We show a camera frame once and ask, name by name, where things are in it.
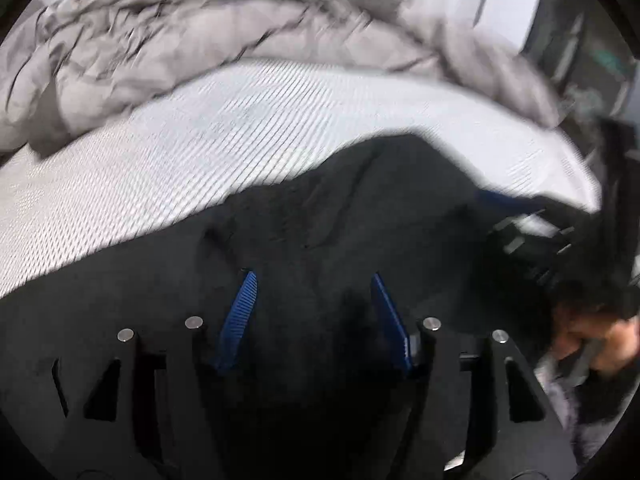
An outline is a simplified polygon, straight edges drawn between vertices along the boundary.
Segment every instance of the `metal bolt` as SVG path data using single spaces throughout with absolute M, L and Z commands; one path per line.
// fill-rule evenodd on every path
M 511 242 L 504 246 L 504 252 L 511 254 L 516 251 L 522 244 L 524 244 L 524 238 L 522 236 L 516 236 Z
M 491 334 L 491 336 L 498 342 L 498 343 L 506 343 L 509 340 L 509 334 L 507 334 L 504 330 L 494 330 L 494 333 Z
M 426 317 L 422 322 L 422 326 L 427 330 L 433 330 L 435 332 L 442 326 L 442 323 L 437 317 Z
M 200 316 L 191 316 L 185 320 L 184 325 L 188 329 L 193 330 L 194 328 L 200 328 L 202 323 L 203 320 Z
M 123 343 L 126 343 L 133 337 L 133 330 L 130 328 L 123 328 L 118 332 L 118 339 Z
M 560 249 L 556 254 L 560 256 L 560 254 L 564 254 L 571 248 L 571 244 L 565 245 L 562 249 Z

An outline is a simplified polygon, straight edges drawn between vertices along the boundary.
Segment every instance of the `person's hand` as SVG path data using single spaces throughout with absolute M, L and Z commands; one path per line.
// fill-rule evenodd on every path
M 554 309 L 553 356 L 560 360 L 578 351 L 585 339 L 603 339 L 604 345 L 591 361 L 591 369 L 613 375 L 640 350 L 638 317 L 620 320 L 604 312 L 575 313 L 563 305 Z

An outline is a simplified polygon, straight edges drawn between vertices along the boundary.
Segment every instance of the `white textured sheet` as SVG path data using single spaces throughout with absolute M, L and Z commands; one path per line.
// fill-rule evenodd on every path
M 46 160 L 23 148 L 0 168 L 0 296 L 390 128 L 420 128 L 482 186 L 598 206 L 596 181 L 564 135 L 459 88 L 292 62 L 240 63 Z

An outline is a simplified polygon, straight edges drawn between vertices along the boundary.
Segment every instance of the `blue gripper pad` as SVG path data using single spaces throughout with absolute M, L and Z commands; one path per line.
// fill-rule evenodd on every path
M 414 368 L 409 335 L 378 273 L 371 279 L 371 301 L 388 342 L 392 363 L 404 374 L 408 374 Z
M 507 196 L 489 189 L 478 190 L 479 199 L 501 211 L 505 216 L 530 215 L 540 209 L 535 200 L 521 196 Z
M 258 279 L 255 273 L 250 271 L 240 286 L 218 336 L 218 346 L 212 364 L 220 374 L 228 372 L 236 364 L 238 347 L 257 297 Z

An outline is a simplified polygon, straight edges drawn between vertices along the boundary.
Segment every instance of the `black fabric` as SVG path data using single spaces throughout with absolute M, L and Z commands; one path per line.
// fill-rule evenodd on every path
M 369 303 L 375 272 L 407 317 L 506 329 L 532 362 L 546 346 L 543 300 L 487 247 L 468 207 L 475 194 L 420 138 L 377 137 L 33 280 L 0 300 L 0 410 L 47 463 L 64 425 L 56 359 L 73 406 L 120 329 L 144 340 L 197 314 L 217 334 L 242 270 L 253 269 L 258 300 L 237 369 L 206 396 L 223 416 L 231 477 L 349 477 L 398 379 Z M 464 446 L 468 392 L 449 394 L 460 420 L 439 431 L 452 458 Z
M 573 440 L 578 463 L 590 460 L 613 432 L 638 389 L 639 378 L 640 357 L 636 357 L 613 377 L 591 370 L 587 380 L 575 388 Z

